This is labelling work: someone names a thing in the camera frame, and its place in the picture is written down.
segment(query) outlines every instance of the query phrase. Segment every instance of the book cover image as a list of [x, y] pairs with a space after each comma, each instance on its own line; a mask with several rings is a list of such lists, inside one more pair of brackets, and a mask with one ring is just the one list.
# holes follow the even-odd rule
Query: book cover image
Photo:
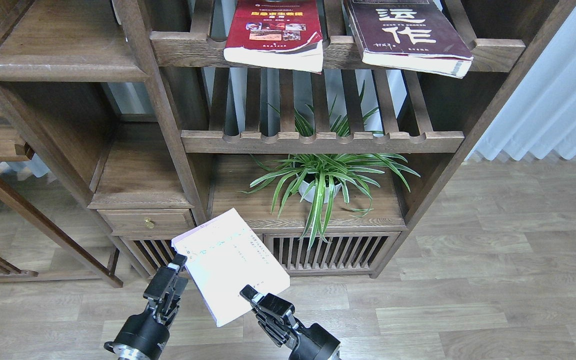
[[473, 59], [432, 0], [345, 0], [364, 51]]
[[322, 39], [315, 0], [238, 0], [226, 48], [291, 52]]

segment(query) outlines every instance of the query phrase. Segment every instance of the wooden floor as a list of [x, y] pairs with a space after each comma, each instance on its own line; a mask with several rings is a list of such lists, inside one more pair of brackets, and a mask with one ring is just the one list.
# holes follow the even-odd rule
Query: wooden floor
[[[62, 204], [48, 215], [66, 219], [74, 238], [108, 245], [57, 186], [46, 198], [45, 185], [17, 184]], [[20, 223], [0, 207], [0, 248], [25, 250]], [[48, 264], [69, 266], [63, 257]], [[0, 284], [0, 359], [114, 359], [103, 342], [146, 305], [146, 281], [125, 260], [118, 275], [122, 289], [102, 280]], [[341, 339], [344, 360], [576, 360], [576, 160], [466, 162], [379, 278], [293, 278], [281, 296], [306, 325]], [[288, 353], [251, 314], [215, 328], [189, 285], [162, 359]]]

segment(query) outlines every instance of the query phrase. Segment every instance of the wooden drawer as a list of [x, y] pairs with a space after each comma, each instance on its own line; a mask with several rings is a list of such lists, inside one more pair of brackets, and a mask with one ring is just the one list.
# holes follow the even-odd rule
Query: wooden drawer
[[195, 227], [188, 209], [100, 209], [112, 235], [171, 239]]

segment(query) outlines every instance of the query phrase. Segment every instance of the red book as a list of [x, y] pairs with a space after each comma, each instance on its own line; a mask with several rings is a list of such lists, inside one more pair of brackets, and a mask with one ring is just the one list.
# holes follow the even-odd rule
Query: red book
[[229, 62], [320, 73], [316, 0], [238, 0], [223, 56]]

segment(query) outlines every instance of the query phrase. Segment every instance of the dark red book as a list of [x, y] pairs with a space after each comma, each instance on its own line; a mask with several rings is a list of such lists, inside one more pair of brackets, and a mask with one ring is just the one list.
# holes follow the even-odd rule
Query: dark red book
[[229, 62], [320, 73], [316, 0], [238, 0], [223, 56]]
[[432, 0], [344, 0], [361, 61], [463, 78], [473, 54]]

